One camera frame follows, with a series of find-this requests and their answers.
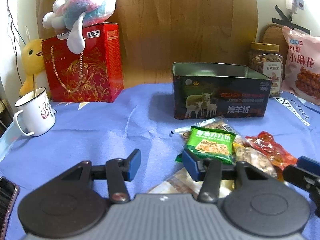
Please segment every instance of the jar label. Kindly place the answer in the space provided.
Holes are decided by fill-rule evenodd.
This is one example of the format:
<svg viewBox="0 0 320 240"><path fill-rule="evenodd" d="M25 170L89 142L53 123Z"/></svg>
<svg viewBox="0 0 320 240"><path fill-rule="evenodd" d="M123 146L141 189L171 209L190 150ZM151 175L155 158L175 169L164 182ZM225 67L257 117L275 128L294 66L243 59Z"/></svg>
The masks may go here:
<svg viewBox="0 0 320 240"><path fill-rule="evenodd" d="M263 73L272 79L270 93L280 91L281 62L264 62Z"/></svg>

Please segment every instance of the plush toy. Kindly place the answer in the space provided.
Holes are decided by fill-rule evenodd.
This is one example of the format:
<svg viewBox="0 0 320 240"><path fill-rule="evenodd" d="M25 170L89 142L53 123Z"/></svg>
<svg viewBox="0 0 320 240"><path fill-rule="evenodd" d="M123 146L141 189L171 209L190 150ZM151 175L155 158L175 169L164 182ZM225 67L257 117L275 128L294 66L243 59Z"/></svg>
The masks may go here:
<svg viewBox="0 0 320 240"><path fill-rule="evenodd" d="M22 66L26 74L26 80L19 91L20 96L24 96L33 91L33 75L35 74L37 88L45 87L48 97L51 98L47 75L44 68L41 42L41 39L32 40L24 46L21 52Z"/></svg>
<svg viewBox="0 0 320 240"><path fill-rule="evenodd" d="M85 43L82 28L107 20L116 8L116 0L56 0L53 12L43 18L44 28L54 28L57 34L70 30L67 45L71 52L80 54Z"/></svg>

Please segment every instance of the enamel mug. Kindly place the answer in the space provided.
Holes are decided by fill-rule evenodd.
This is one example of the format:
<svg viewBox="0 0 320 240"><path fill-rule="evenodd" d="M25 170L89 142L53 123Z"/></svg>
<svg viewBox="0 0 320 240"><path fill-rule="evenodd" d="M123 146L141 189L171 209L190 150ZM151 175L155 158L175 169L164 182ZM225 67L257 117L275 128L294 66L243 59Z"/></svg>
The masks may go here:
<svg viewBox="0 0 320 240"><path fill-rule="evenodd" d="M14 114L13 121L23 136L42 135L49 131L56 121L45 88L38 88L35 97L33 91L29 92L16 102L15 107L19 111ZM19 114L29 133L21 129Z"/></svg>

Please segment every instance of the mug handle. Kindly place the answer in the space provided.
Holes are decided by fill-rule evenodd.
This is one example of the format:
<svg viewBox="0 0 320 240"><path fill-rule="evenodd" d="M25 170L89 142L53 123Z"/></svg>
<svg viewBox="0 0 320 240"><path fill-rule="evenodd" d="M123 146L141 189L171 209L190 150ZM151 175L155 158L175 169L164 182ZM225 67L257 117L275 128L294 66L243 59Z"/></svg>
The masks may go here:
<svg viewBox="0 0 320 240"><path fill-rule="evenodd" d="M18 127L18 129L20 130L20 132L22 133L23 136L31 136L33 134L35 134L34 132L30 132L30 133L25 133L21 127L20 127L20 124L18 123L18 115L21 114L23 111L20 110L18 112L16 112L13 116L13 122L14 124Z"/></svg>

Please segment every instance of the red box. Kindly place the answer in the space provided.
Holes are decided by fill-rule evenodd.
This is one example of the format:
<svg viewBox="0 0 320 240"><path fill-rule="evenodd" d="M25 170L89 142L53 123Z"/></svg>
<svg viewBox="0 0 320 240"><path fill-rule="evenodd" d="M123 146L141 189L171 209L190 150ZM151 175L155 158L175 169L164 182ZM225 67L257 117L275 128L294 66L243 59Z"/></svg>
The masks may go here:
<svg viewBox="0 0 320 240"><path fill-rule="evenodd" d="M53 101L113 102L123 90L118 24L101 23L82 30L85 38L82 75L81 54L69 51L68 34L42 41Z"/></svg>

